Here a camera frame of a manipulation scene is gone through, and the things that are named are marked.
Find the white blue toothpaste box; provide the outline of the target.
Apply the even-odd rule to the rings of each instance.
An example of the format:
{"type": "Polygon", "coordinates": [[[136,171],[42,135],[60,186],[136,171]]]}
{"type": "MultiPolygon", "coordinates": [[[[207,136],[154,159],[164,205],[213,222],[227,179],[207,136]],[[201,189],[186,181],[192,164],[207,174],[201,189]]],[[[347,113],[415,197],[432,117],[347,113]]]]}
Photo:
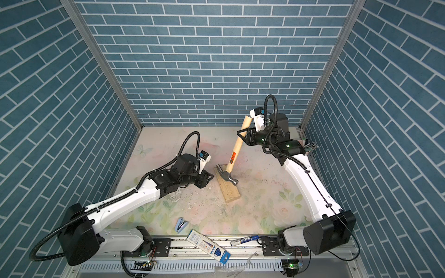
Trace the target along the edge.
{"type": "Polygon", "coordinates": [[[223,265],[228,262],[231,256],[225,248],[194,229],[190,231],[186,240],[223,265]]]}

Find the wooden claw hammer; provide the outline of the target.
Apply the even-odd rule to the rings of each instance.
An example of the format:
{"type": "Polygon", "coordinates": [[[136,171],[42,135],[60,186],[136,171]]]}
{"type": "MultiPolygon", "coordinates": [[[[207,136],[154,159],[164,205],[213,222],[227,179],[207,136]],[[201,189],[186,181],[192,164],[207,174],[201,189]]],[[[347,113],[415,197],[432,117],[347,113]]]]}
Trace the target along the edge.
{"type": "Polygon", "coordinates": [[[225,180],[225,181],[231,182],[235,186],[238,185],[238,180],[232,178],[231,173],[232,173],[232,170],[234,168],[236,159],[237,159],[237,157],[239,155],[239,152],[240,152],[240,150],[242,148],[242,145],[243,145],[243,140],[242,140],[242,138],[240,136],[238,136],[237,140],[236,140],[236,143],[235,143],[235,146],[234,146],[234,149],[232,151],[232,155],[230,157],[230,160],[229,160],[229,163],[227,164],[226,169],[223,170],[219,164],[216,166],[216,168],[217,168],[217,170],[218,170],[218,172],[220,174],[220,177],[223,180],[225,180]]]}

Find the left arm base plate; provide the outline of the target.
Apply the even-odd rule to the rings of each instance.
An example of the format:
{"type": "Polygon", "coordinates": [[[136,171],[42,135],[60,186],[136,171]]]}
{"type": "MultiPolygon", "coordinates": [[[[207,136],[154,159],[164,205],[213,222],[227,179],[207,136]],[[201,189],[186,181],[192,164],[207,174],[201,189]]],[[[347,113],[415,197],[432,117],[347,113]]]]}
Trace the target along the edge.
{"type": "Polygon", "coordinates": [[[135,251],[123,251],[125,258],[168,257],[172,240],[170,238],[154,238],[146,240],[135,251]]]}

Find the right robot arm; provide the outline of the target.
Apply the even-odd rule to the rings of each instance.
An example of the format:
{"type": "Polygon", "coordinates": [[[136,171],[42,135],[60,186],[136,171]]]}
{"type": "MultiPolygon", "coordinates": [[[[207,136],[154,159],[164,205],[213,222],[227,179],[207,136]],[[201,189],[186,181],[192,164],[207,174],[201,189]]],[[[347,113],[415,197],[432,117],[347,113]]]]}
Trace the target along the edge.
{"type": "Polygon", "coordinates": [[[278,111],[274,95],[268,95],[262,107],[250,112],[254,127],[244,127],[238,137],[248,146],[259,145],[265,154],[276,158],[290,174],[308,205],[312,224],[292,226],[278,233],[282,252],[306,247],[311,254],[331,253],[333,249],[354,239],[356,218],[345,211],[314,173],[307,152],[301,143],[291,139],[289,120],[278,111]]]}

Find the pink cup with tools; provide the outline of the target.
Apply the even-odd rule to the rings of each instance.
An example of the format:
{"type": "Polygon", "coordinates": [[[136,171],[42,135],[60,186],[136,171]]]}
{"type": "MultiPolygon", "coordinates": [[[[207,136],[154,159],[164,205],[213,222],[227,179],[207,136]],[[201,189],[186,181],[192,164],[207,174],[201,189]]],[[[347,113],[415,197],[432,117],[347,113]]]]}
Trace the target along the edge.
{"type": "Polygon", "coordinates": [[[299,142],[300,142],[301,146],[303,147],[304,152],[305,152],[306,154],[307,154],[307,153],[310,153],[311,151],[314,151],[314,150],[316,150],[316,149],[319,148],[319,146],[317,145],[317,143],[312,142],[312,141],[309,141],[309,140],[306,139],[306,138],[303,138],[303,139],[299,140],[299,142]]]}

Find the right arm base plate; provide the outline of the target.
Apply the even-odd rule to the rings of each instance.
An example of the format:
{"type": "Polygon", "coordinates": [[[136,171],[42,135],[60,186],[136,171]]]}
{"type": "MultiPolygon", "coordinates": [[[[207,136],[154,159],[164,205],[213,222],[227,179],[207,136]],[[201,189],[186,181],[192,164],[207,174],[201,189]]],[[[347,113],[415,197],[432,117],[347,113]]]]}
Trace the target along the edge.
{"type": "Polygon", "coordinates": [[[277,256],[309,256],[309,249],[305,246],[288,246],[281,237],[260,236],[257,243],[261,246],[266,257],[277,256]]]}

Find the blue stapler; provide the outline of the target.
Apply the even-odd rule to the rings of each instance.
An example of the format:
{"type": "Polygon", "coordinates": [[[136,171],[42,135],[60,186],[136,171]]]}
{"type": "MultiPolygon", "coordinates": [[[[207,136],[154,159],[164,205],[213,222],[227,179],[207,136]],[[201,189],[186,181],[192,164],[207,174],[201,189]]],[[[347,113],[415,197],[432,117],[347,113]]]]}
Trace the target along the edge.
{"type": "Polygon", "coordinates": [[[180,234],[188,225],[188,221],[183,219],[183,217],[180,217],[175,225],[175,231],[177,234],[180,234]]]}

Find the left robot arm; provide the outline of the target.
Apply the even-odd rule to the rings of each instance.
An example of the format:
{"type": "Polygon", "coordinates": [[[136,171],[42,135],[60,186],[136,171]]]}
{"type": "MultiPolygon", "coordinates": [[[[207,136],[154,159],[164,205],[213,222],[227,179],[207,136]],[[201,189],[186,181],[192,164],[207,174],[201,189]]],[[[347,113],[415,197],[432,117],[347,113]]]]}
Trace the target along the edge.
{"type": "Polygon", "coordinates": [[[213,179],[205,170],[211,156],[196,150],[185,154],[183,142],[178,154],[165,165],[142,176],[133,188],[88,206],[70,206],[58,228],[48,233],[30,251],[34,262],[66,258],[70,266],[84,263],[98,253],[120,252],[139,257],[154,255],[153,238],[142,226],[111,232],[107,227],[133,210],[157,201],[180,188],[204,188],[213,179]]]}

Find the clear plastic wrapper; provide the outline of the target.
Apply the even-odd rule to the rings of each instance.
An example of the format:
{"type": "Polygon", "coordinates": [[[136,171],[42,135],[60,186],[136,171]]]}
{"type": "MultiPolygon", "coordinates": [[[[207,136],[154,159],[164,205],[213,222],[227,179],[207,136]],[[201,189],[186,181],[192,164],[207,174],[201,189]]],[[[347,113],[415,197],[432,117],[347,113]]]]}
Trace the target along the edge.
{"type": "Polygon", "coordinates": [[[255,268],[254,263],[251,262],[251,259],[256,258],[257,256],[258,256],[258,254],[257,254],[257,252],[255,252],[247,259],[247,262],[245,264],[227,266],[227,267],[221,268],[220,271],[227,273],[228,278],[236,278],[243,271],[257,272],[258,269],[255,268]]]}

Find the blue white marker pen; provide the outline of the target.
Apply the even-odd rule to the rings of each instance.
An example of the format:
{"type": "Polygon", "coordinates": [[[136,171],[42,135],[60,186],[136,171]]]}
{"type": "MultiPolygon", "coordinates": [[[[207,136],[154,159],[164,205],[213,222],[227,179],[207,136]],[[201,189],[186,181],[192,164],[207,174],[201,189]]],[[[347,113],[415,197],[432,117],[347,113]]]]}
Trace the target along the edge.
{"type": "Polygon", "coordinates": [[[238,246],[238,245],[241,245],[241,244],[244,244],[244,243],[248,243],[248,242],[252,242],[252,241],[257,241],[258,239],[259,239],[259,236],[258,236],[258,235],[242,237],[242,238],[239,238],[239,239],[232,240],[232,241],[230,242],[230,245],[231,245],[231,246],[238,246]]]}

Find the wooden plank with nails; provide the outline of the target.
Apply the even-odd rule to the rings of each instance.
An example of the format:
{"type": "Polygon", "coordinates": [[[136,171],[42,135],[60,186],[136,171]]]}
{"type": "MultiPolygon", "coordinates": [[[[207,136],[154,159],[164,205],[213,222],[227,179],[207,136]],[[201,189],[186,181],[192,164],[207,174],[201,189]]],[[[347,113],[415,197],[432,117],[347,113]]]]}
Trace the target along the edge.
{"type": "Polygon", "coordinates": [[[218,172],[217,168],[214,168],[214,170],[225,202],[230,203],[240,199],[241,194],[239,193],[237,187],[233,185],[232,182],[224,180],[218,172]]]}

